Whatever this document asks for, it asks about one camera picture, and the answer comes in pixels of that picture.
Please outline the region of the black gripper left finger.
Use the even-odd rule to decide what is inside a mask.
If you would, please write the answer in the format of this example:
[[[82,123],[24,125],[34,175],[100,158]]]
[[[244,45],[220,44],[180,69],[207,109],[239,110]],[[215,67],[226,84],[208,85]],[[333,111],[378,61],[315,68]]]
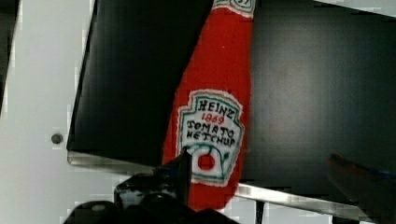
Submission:
[[[238,224],[206,208],[188,207],[191,155],[186,149],[151,174],[133,175],[114,189],[114,201],[78,205],[64,224]]]

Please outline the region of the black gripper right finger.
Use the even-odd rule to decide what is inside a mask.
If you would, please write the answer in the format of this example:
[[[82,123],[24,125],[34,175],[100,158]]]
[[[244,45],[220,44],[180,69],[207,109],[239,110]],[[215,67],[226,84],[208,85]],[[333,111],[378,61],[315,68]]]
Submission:
[[[395,175],[332,153],[329,178],[375,224],[395,224]]]

